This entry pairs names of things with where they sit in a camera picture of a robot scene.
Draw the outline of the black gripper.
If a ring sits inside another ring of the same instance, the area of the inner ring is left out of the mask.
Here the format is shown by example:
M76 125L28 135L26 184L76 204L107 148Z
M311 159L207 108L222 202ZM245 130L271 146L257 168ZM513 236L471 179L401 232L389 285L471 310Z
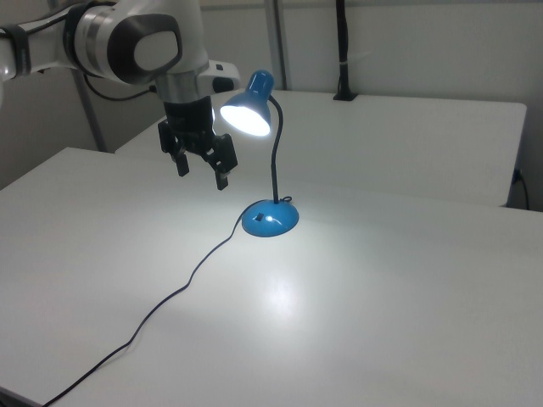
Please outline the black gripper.
M178 175L184 177L189 172L188 151L203 157L215 172L217 189L224 190L238 160L232 137L213 132L211 97L191 103L164 102L164 108L166 119L158 124L160 147L171 156Z

